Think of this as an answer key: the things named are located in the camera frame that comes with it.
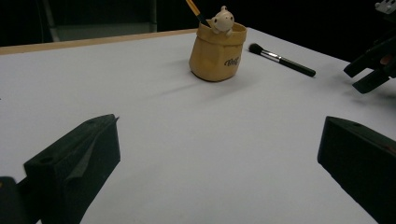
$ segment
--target black brush handle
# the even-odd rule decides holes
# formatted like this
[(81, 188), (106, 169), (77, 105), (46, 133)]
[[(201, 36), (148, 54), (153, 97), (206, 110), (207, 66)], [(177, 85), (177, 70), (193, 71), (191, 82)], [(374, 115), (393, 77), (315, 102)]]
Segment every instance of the black brush handle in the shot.
[(285, 66), (287, 66), (287, 67), (289, 67), (291, 69), (299, 71), (299, 72), (301, 72), (301, 73), (303, 73), (303, 74), (305, 74), (305, 75), (307, 75), (309, 77), (314, 77), (315, 74), (317, 73), (317, 72), (315, 72), (314, 70), (312, 70), (310, 68), (307, 68), (307, 67), (305, 67), (303, 65), (300, 65), (299, 63), (292, 62), (291, 60), (288, 60), (288, 59), (285, 59), (285, 58), (280, 58), (279, 63), (281, 63), (281, 64), (283, 64), (283, 65), (285, 65)]

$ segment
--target toy head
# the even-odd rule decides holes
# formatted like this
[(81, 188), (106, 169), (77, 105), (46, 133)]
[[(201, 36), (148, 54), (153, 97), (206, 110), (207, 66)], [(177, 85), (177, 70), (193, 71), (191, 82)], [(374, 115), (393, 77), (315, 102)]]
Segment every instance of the toy head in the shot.
[(227, 10), (226, 6), (221, 7), (221, 11), (212, 18), (213, 25), (220, 31), (228, 31), (233, 28), (233, 14)]

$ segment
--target brush bristles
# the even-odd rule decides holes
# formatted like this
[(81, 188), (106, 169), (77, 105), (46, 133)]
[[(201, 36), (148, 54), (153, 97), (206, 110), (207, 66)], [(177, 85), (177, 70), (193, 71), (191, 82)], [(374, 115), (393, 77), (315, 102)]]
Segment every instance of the brush bristles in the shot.
[(260, 45), (253, 43), (253, 44), (250, 44), (250, 46), (248, 47), (248, 50), (252, 53), (260, 55), (260, 54), (262, 54), (263, 48)]

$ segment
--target pencil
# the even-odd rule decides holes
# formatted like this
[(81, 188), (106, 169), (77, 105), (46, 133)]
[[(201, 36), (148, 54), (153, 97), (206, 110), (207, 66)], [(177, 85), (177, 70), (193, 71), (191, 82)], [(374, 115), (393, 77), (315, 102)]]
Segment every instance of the pencil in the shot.
[(189, 7), (191, 8), (194, 15), (198, 18), (198, 21), (201, 24), (203, 24), (207, 27), (210, 27), (210, 25), (209, 25), (209, 23), (207, 23), (204, 15), (202, 15), (202, 13), (199, 11), (198, 7), (192, 2), (192, 0), (186, 0), (186, 2), (189, 5)]

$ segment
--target white plush bear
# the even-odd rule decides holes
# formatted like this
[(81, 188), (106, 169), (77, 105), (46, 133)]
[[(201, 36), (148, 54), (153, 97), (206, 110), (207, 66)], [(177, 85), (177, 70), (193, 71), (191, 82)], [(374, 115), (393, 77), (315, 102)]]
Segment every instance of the white plush bear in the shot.
[(226, 32), (226, 35), (230, 36), (233, 32), (233, 21), (233, 14), (227, 10), (226, 6), (223, 6), (221, 7), (221, 11), (212, 18), (212, 31), (215, 34)]

